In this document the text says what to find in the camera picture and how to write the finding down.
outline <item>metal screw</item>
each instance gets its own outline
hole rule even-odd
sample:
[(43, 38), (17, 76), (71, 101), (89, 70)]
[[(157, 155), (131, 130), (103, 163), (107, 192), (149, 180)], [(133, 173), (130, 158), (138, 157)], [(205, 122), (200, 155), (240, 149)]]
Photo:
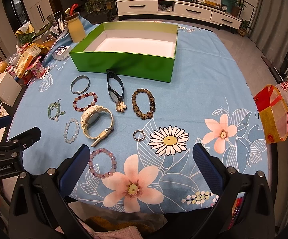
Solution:
[(25, 172), (20, 173), (19, 177), (23, 179), (27, 174)]
[(232, 166), (229, 166), (229, 167), (227, 168), (227, 171), (228, 171), (229, 173), (231, 173), (231, 174), (234, 174), (234, 173), (236, 172), (236, 169), (235, 169), (234, 167), (232, 167)]
[(259, 177), (264, 177), (264, 172), (263, 171), (258, 171), (257, 174), (258, 174)]
[(49, 175), (53, 175), (53, 174), (55, 173), (55, 169), (54, 169), (54, 168), (50, 168), (50, 169), (48, 169), (46, 172), (47, 172), (47, 174), (49, 174)]

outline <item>white drawer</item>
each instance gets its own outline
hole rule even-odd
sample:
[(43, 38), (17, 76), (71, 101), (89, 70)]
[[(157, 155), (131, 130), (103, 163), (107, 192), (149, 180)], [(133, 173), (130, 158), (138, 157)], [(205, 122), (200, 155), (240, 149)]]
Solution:
[(239, 29), (239, 26), (240, 26), (239, 20), (229, 17), (227, 15), (221, 14), (221, 13), (217, 13), (217, 12), (213, 12), (212, 21), (221, 23), (221, 24), (224, 24), (232, 28), (236, 28), (236, 29)]
[(158, 0), (117, 1), (118, 13), (157, 12)]
[(175, 3), (174, 13), (183, 14), (184, 17), (210, 20), (212, 11), (197, 6)]

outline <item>tv cabinet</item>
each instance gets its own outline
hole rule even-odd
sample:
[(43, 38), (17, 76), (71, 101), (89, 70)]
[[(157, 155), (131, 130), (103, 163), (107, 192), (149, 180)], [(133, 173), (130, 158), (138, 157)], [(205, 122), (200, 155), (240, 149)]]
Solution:
[[(192, 0), (116, 0), (118, 16), (120, 19), (126, 17), (143, 17), (155, 16), (159, 19), (167, 17), (183, 17), (189, 19), (200, 20), (217, 25), (220, 29), (222, 25), (231, 27), (234, 33), (239, 29), (240, 19), (232, 16), (230, 13), (224, 12), (215, 6), (198, 3)], [(166, 4), (172, 6), (172, 11), (159, 11), (158, 5)]]

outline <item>red and pink beaded bracelet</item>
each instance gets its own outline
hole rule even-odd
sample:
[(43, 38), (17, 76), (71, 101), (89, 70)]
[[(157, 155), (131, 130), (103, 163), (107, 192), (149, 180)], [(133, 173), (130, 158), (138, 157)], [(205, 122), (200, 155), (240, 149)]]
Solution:
[[(106, 172), (105, 174), (100, 174), (100, 173), (96, 173), (94, 168), (93, 168), (93, 158), (94, 156), (98, 155), (99, 153), (105, 153), (107, 156), (109, 156), (111, 158), (111, 163), (112, 163), (112, 168), (109, 172)], [(116, 160), (115, 160), (115, 156), (113, 155), (113, 153), (111, 153), (109, 150), (105, 149), (105, 148), (99, 148), (95, 151), (93, 151), (91, 154), (90, 154), (90, 161), (89, 161), (89, 169), (90, 169), (90, 172), (95, 176), (95, 177), (98, 177), (98, 178), (108, 178), (110, 176), (113, 175), (113, 173), (115, 172), (115, 169), (116, 169)]]
[[(87, 107), (84, 107), (84, 108), (78, 108), (77, 105), (76, 105), (77, 101), (80, 100), (80, 99), (83, 99), (85, 97), (89, 97), (89, 96), (93, 96), (94, 97), (94, 99), (91, 102), (91, 104), (89, 104)], [(97, 95), (95, 94), (95, 92), (89, 92), (89, 93), (82, 94), (81, 96), (78, 96), (77, 98), (75, 98), (74, 101), (73, 101), (73, 108), (77, 112), (83, 112), (83, 111), (87, 110), (87, 108), (89, 108), (91, 106), (94, 106), (96, 102), (97, 102)]]

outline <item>daisy yellow center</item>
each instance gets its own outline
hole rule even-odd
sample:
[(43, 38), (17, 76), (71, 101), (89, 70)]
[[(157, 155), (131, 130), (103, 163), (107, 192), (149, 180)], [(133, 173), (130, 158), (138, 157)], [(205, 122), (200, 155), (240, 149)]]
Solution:
[(225, 138), (227, 137), (227, 132), (226, 132), (225, 130), (223, 130), (223, 131), (220, 133), (219, 137), (220, 137), (221, 139), (225, 139)]
[(131, 185), (128, 187), (128, 193), (129, 193), (130, 195), (135, 195), (138, 191), (139, 191), (139, 188), (138, 188), (138, 186), (136, 186), (135, 184), (131, 184)]
[(177, 143), (177, 138), (174, 136), (167, 136), (164, 137), (163, 143), (167, 146), (173, 146)]

